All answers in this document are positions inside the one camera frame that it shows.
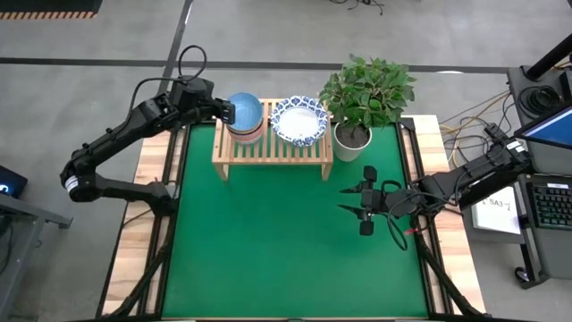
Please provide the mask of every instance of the wooden table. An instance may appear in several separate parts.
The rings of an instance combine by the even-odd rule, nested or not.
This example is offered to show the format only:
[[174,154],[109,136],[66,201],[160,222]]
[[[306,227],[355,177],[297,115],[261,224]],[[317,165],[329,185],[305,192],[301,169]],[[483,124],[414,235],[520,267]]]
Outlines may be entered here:
[[[415,121],[418,146],[425,174],[448,172],[449,163],[442,144],[442,136],[435,115],[409,115]],[[143,143],[139,164],[135,177],[137,183],[147,183],[156,177],[161,177],[169,141],[169,133],[165,132],[154,138],[146,139]],[[405,147],[408,154],[409,169],[412,179],[417,178],[413,150],[409,144],[408,134],[404,132]],[[171,178],[176,177],[179,155],[181,151],[182,135],[176,143],[175,157],[173,158]],[[127,207],[125,221],[133,218],[147,209],[143,202],[133,202]],[[459,288],[468,301],[482,312],[485,312],[481,290],[476,277],[475,266],[469,249],[463,219],[457,214],[443,211],[435,218],[435,224],[442,251],[443,263],[447,274]],[[147,256],[149,238],[153,225],[153,215],[147,214],[129,223],[122,230],[119,245],[114,258],[113,271],[105,295],[103,314],[111,313],[119,307],[133,286],[141,277]],[[147,299],[147,312],[152,312],[156,300],[156,274],[154,283],[150,287]],[[441,291],[436,277],[430,274],[433,297],[438,312],[443,312],[440,303]]]

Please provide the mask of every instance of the gray floor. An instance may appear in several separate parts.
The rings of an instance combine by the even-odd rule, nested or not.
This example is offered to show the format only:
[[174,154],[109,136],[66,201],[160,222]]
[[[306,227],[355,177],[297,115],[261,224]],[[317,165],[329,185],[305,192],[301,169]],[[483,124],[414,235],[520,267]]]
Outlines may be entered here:
[[[534,62],[572,30],[566,0],[382,3],[383,17],[377,8],[364,5],[347,11],[352,1],[195,0],[182,45],[203,46],[211,61],[342,63],[352,52],[405,64],[512,66]],[[93,21],[0,21],[0,56],[164,60],[182,4],[104,0]],[[189,53],[189,59],[198,55]],[[81,142],[122,122],[137,81],[162,73],[162,68],[0,65],[0,163],[29,177],[23,196],[27,201],[74,217],[70,231],[46,230],[15,312],[40,315],[40,321],[93,317],[124,203],[74,204],[57,175]],[[313,96],[328,75],[204,73],[215,82],[218,97],[237,91],[260,97]],[[437,114],[441,120],[507,88],[499,74],[414,76],[416,102],[408,113]],[[149,84],[140,99],[155,90],[156,84]],[[499,108],[492,107],[484,118],[498,122]],[[457,126],[462,116],[447,124]],[[508,117],[514,130],[514,110]],[[472,127],[466,133],[481,131]],[[102,166],[101,173],[130,180],[138,156],[139,146],[134,146]],[[467,157],[478,156],[478,148],[467,150]],[[494,316],[542,321],[568,321],[572,316],[569,281],[549,281],[526,292],[517,287],[512,269],[522,259],[515,245],[472,241],[471,250],[487,310]]]

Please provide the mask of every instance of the green mat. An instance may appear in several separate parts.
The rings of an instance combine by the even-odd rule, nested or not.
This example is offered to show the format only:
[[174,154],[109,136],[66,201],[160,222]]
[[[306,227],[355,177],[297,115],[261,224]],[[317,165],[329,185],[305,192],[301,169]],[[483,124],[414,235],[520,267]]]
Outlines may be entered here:
[[[383,217],[358,234],[360,196],[340,194],[363,179],[403,182],[395,129],[375,130],[352,163],[232,165],[221,181],[211,163],[215,128],[190,136],[164,318],[426,317],[412,236],[400,250]],[[408,218],[399,220],[403,229]]]

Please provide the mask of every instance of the pot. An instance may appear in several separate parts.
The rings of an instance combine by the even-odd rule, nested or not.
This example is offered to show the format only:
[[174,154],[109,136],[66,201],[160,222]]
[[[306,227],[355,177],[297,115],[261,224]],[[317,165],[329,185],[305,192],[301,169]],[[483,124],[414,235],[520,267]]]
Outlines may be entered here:
[[338,126],[340,126],[339,123],[336,124],[336,126],[333,128],[333,152],[336,154],[336,157],[338,157],[339,160],[344,161],[344,162],[349,162],[349,161],[353,161],[355,160],[359,154],[361,153],[361,151],[363,151],[368,145],[369,143],[372,141],[372,129],[367,129],[369,131],[369,140],[367,141],[367,143],[361,147],[361,148],[348,148],[345,145],[341,144],[340,141],[338,140],[338,137],[336,136],[336,130],[338,129]]

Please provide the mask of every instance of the wooden shelf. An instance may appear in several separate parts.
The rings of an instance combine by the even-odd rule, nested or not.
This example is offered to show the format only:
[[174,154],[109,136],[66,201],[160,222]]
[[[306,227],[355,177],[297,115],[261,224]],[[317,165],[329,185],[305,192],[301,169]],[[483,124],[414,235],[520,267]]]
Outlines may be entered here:
[[314,145],[297,148],[280,139],[268,126],[268,116],[281,99],[261,99],[263,131],[253,144],[236,143],[220,121],[216,121],[213,145],[213,165],[221,179],[228,181],[230,165],[320,165],[322,179],[328,180],[333,164],[332,127],[328,123],[325,135]]

